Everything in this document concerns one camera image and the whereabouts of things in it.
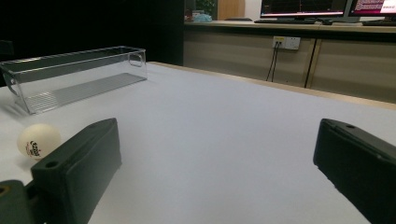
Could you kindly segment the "computer monitor with pink window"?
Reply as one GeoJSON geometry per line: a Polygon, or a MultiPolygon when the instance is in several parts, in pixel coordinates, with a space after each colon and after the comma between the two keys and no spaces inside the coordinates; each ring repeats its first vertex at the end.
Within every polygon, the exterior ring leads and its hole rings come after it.
{"type": "Polygon", "coordinates": [[[396,17],[396,0],[352,0],[351,17],[396,17]]]}

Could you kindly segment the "white wall socket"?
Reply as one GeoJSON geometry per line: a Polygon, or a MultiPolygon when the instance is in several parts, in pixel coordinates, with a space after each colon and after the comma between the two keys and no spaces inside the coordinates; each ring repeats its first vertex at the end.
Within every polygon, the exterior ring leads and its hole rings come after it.
{"type": "Polygon", "coordinates": [[[292,36],[274,36],[273,47],[278,49],[297,50],[300,46],[301,38],[292,36]]]}

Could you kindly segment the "black curtain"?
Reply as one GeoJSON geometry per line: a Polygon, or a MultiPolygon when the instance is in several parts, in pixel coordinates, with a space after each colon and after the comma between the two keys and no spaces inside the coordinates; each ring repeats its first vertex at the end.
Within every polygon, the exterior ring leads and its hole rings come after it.
{"type": "Polygon", "coordinates": [[[183,64],[184,0],[0,0],[0,62],[88,49],[145,49],[183,64]]]}

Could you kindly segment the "clear plastic container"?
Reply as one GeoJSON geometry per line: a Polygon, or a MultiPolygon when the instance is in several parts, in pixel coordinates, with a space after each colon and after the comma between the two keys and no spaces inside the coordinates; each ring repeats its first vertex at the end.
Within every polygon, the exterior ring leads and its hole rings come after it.
{"type": "Polygon", "coordinates": [[[146,51],[117,46],[0,63],[15,104],[33,115],[148,78],[146,51]]]}

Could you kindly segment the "white table tennis ball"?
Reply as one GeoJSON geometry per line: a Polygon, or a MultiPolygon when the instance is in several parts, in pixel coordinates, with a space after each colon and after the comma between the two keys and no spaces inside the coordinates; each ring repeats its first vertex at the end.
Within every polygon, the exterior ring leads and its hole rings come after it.
{"type": "Polygon", "coordinates": [[[17,139],[19,152],[34,160],[45,158],[60,144],[59,130],[45,123],[37,123],[25,128],[17,139]]]}

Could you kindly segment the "green plant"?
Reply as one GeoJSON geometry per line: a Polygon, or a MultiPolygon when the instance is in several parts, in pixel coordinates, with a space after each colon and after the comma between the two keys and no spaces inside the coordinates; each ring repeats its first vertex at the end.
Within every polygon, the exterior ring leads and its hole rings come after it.
{"type": "Polygon", "coordinates": [[[217,0],[196,0],[196,8],[205,14],[212,15],[217,8],[217,0]]]}

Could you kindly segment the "black keyboard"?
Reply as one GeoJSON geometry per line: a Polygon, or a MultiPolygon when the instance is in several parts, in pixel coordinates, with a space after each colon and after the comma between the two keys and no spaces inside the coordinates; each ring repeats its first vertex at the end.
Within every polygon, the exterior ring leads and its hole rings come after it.
{"type": "Polygon", "coordinates": [[[386,20],[378,20],[378,21],[363,21],[363,26],[396,26],[396,21],[386,21],[386,20]]]}
{"type": "Polygon", "coordinates": [[[256,20],[254,23],[269,24],[315,24],[316,20],[256,20]]]}

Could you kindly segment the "beige wooden counter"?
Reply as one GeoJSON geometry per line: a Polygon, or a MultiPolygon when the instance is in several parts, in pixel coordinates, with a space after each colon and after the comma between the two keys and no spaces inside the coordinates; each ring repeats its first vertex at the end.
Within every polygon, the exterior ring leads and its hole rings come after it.
{"type": "Polygon", "coordinates": [[[184,65],[396,104],[396,27],[360,24],[184,25],[184,65]],[[274,36],[300,37],[297,50],[274,36]]]}

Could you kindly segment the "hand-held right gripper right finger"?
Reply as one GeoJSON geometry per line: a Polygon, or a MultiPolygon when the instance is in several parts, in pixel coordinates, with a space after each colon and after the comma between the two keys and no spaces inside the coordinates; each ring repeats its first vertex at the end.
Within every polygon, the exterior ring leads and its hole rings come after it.
{"type": "Polygon", "coordinates": [[[371,224],[396,224],[396,146],[323,119],[313,163],[371,224]]]}

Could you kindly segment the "wide computer monitor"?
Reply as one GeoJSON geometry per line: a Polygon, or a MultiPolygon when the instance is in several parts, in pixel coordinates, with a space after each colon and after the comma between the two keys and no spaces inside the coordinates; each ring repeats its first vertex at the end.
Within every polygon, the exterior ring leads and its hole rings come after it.
{"type": "Polygon", "coordinates": [[[347,0],[262,0],[262,18],[343,16],[347,0]]]}

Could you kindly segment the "wooden door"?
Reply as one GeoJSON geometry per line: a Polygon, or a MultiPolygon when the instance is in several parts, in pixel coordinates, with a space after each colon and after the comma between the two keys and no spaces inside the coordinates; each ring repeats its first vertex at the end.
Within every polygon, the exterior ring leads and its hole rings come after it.
{"type": "Polygon", "coordinates": [[[218,0],[218,20],[244,17],[245,0],[218,0]]]}

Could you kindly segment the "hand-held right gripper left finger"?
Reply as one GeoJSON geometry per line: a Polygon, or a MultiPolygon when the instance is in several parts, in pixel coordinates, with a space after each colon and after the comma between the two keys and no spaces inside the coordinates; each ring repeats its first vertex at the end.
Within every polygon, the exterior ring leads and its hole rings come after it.
{"type": "Polygon", "coordinates": [[[37,221],[88,224],[120,166],[117,120],[85,127],[31,168],[37,221]]]}

